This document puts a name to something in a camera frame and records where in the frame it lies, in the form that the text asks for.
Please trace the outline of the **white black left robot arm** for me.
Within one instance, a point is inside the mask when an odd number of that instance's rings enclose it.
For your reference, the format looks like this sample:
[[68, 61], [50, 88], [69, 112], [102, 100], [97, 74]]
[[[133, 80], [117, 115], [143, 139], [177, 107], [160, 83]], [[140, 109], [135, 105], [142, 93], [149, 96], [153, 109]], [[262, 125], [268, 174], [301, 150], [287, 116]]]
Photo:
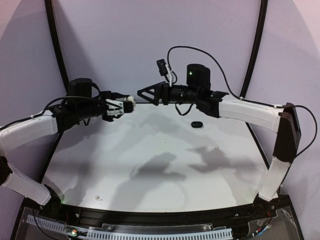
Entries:
[[34, 140], [70, 130], [80, 123], [87, 126], [92, 118], [101, 117], [112, 122], [132, 113], [135, 105], [133, 96], [101, 91], [90, 78], [70, 81], [66, 96], [52, 100], [37, 114], [0, 128], [0, 185], [40, 206], [60, 204], [59, 196], [50, 186], [40, 184], [17, 170], [8, 162], [7, 154]]

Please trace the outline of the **black earbud charging case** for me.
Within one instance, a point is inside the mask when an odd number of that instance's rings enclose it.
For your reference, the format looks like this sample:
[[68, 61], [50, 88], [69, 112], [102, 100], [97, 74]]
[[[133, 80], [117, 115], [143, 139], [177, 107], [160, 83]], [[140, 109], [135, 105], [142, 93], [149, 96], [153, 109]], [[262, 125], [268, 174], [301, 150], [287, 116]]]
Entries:
[[190, 125], [192, 128], [195, 128], [195, 129], [199, 129], [204, 126], [204, 124], [201, 121], [193, 121], [193, 122], [191, 122]]

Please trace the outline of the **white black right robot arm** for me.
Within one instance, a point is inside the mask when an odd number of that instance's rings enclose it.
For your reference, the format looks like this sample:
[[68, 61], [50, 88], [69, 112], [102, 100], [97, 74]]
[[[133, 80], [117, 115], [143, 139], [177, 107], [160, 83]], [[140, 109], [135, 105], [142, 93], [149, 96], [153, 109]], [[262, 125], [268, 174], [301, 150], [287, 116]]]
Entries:
[[293, 104], [267, 105], [230, 98], [228, 93], [211, 90], [211, 71], [192, 63], [186, 67], [186, 85], [163, 81], [137, 91], [137, 95], [157, 106], [194, 104], [207, 116], [238, 120], [266, 128], [277, 134], [268, 173], [257, 197], [270, 202], [283, 183], [298, 155], [301, 128]]

